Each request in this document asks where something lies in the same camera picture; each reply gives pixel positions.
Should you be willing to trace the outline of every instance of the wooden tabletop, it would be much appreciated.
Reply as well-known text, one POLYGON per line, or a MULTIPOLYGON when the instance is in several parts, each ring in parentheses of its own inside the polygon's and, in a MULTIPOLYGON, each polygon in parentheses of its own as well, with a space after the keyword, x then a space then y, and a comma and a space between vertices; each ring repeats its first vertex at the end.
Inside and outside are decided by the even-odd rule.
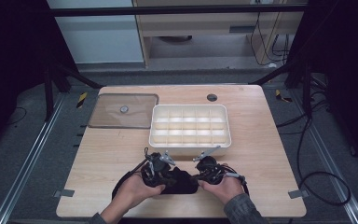
MULTIPOLYGON (((296 181, 282 146, 269 105, 260 86, 188 85, 105 87, 103 93, 155 93, 160 105, 224 105, 231 146, 216 158, 245 175, 251 199, 263 217, 303 217, 302 198, 291 199, 296 181), (207 95, 217 95, 215 102, 207 95)), ((145 158, 148 129, 87 128, 62 196, 59 217, 92 217, 110 203, 118 180, 145 158)), ((196 163, 173 158, 181 170, 198 173, 196 163)), ((225 217, 223 205, 199 188, 195 194, 159 195, 132 208, 125 217, 225 217)))

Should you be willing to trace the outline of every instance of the human hand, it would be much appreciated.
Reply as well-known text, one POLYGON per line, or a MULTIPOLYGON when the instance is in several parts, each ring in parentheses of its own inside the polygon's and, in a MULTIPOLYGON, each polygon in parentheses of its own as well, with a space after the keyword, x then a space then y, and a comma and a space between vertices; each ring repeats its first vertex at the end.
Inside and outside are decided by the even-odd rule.
POLYGON ((130 209, 146 198, 159 195, 165 185, 154 188, 145 185, 141 175, 135 173, 123 182, 112 202, 101 212, 106 223, 118 223, 130 209))
POLYGON ((199 180, 198 182, 200 187, 211 192, 223 204, 228 203, 235 196, 244 193, 240 180, 227 175, 223 176, 222 181, 218 185, 211 185, 203 180, 199 180))

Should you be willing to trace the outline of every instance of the sleeve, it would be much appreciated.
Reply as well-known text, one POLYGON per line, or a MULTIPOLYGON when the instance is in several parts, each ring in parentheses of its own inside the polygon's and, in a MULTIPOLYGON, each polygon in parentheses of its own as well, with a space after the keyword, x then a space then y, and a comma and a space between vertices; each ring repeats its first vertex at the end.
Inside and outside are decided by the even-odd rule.
POLYGON ((232 198, 224 208, 231 224, 265 224, 267 221, 261 217, 251 199, 246 193, 232 198))
POLYGON ((99 213, 96 213, 90 220, 89 224, 106 224, 99 213))

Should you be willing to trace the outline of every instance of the cable on floor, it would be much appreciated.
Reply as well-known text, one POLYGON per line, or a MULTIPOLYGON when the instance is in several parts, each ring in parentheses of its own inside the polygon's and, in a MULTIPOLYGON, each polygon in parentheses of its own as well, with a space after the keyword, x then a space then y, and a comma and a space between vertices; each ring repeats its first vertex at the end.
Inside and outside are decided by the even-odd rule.
MULTIPOLYGON (((323 91, 316 91, 313 94, 310 95, 310 97, 313 97, 315 94, 324 94, 323 91)), ((326 101, 322 100, 320 102, 318 102, 316 105, 313 105, 312 108, 312 113, 314 113, 315 111, 319 110, 320 108, 318 108, 317 110, 314 110, 317 106, 321 105, 321 104, 325 104, 326 101)), ((304 113, 294 119, 289 119, 288 121, 284 122, 283 124, 277 125, 277 128, 286 126, 286 125, 290 125, 293 124, 299 120, 301 120, 302 118, 307 117, 306 123, 304 125, 304 128, 301 132, 300 135, 300 140, 298 143, 298 147, 297 147, 297 152, 296 152, 296 168, 297 168, 297 172, 298 172, 298 176, 300 179, 300 182, 298 184, 298 188, 301 189, 303 186, 313 195, 315 196, 317 199, 319 199, 320 201, 330 204, 330 205, 334 205, 334 206, 343 206, 346 203, 348 203, 351 200, 351 189, 348 186, 348 184, 339 176, 334 175, 332 173, 328 173, 326 171, 315 171, 315 172, 311 172, 305 176, 303 176, 303 174, 301 173, 301 169, 300 169, 300 151, 301 151, 301 146, 302 146, 302 142, 304 140, 304 135, 306 130, 309 128, 311 122, 312 122, 312 116, 307 116, 307 113, 304 113), (330 201, 325 199, 324 197, 322 197, 320 194, 318 194, 317 192, 315 192, 309 185, 307 185, 306 181, 311 178, 312 176, 316 176, 316 175, 325 175, 325 176, 329 176, 329 177, 334 177, 337 181, 339 181, 343 186, 345 186, 346 190, 347 190, 347 196, 346 199, 342 202, 334 202, 334 201, 330 201)))
POLYGON ((24 107, 18 106, 18 107, 16 107, 16 109, 21 109, 22 111, 24 111, 24 114, 22 115, 21 118, 15 120, 15 121, 12 121, 12 122, 10 122, 10 123, 7 123, 7 125, 12 125, 12 124, 18 123, 18 122, 20 122, 22 119, 24 119, 25 116, 27 116, 27 110, 26 110, 24 107))

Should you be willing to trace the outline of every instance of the tape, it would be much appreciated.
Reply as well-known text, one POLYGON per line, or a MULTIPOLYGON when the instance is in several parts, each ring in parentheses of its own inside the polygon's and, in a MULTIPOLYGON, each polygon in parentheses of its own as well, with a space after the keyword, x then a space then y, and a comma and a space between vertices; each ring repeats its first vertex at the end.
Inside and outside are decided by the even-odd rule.
POLYGON ((75 191, 72 189, 63 189, 63 190, 56 190, 53 194, 54 198, 60 198, 61 196, 64 197, 72 197, 74 196, 75 191))
POLYGON ((294 198, 307 198, 310 194, 306 190, 293 190, 288 192, 291 199, 294 198))
POLYGON ((80 94, 79 100, 77 102, 76 108, 81 108, 81 106, 84 104, 84 101, 86 100, 87 93, 83 92, 80 94))
POLYGON ((275 97, 277 98, 277 100, 282 100, 282 101, 285 101, 285 102, 293 102, 292 98, 283 98, 281 96, 281 92, 279 90, 275 91, 275 97))

